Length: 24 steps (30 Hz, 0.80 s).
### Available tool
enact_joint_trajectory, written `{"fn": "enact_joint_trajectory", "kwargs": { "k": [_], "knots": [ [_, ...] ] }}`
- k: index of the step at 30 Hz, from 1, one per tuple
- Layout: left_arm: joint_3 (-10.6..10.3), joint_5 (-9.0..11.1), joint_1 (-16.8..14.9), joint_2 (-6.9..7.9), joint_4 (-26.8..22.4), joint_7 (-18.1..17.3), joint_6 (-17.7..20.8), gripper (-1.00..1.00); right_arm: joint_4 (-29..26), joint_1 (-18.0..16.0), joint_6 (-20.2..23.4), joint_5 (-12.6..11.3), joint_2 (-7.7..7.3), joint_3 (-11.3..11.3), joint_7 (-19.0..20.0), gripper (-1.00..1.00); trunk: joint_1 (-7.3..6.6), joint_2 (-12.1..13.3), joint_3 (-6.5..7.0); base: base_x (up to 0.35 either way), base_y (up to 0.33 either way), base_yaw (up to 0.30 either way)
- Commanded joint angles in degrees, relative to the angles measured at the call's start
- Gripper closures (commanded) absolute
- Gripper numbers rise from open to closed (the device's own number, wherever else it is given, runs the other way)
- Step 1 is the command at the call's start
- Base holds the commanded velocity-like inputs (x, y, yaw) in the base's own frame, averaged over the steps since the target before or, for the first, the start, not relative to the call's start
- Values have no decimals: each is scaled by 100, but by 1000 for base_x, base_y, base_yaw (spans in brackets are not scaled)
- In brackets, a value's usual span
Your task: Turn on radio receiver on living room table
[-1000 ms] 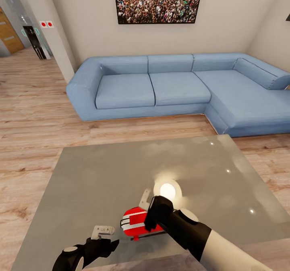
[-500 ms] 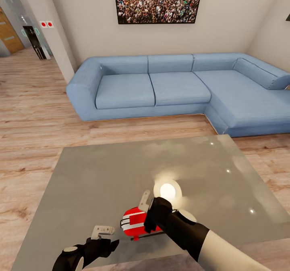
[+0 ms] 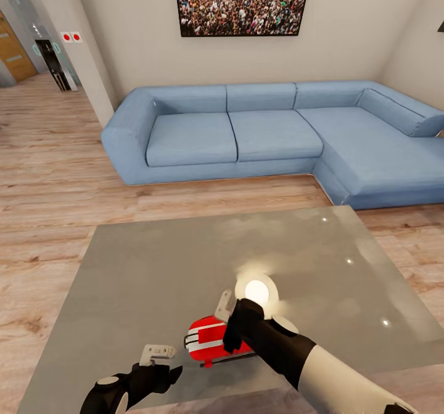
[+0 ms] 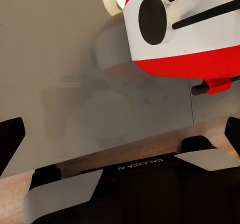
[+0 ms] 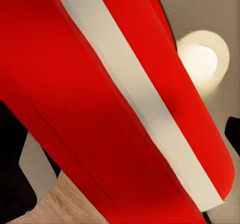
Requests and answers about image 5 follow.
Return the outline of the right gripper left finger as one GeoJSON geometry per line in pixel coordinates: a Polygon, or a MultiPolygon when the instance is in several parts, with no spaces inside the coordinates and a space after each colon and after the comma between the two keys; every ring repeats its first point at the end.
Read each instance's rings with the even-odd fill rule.
{"type": "Polygon", "coordinates": [[[25,127],[18,118],[0,122],[0,176],[25,136],[25,127]]]}

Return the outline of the radio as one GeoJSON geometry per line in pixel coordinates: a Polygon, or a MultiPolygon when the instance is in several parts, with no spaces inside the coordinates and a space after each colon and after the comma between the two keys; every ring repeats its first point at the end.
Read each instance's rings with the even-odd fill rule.
{"type": "Polygon", "coordinates": [[[212,224],[234,184],[161,0],[0,0],[0,99],[108,224],[212,224]]]}

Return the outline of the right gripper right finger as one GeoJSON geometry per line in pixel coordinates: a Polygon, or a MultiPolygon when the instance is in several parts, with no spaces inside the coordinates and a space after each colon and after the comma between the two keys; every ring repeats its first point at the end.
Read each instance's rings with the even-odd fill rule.
{"type": "Polygon", "coordinates": [[[228,118],[224,135],[240,156],[240,118],[233,116],[228,118]]]}

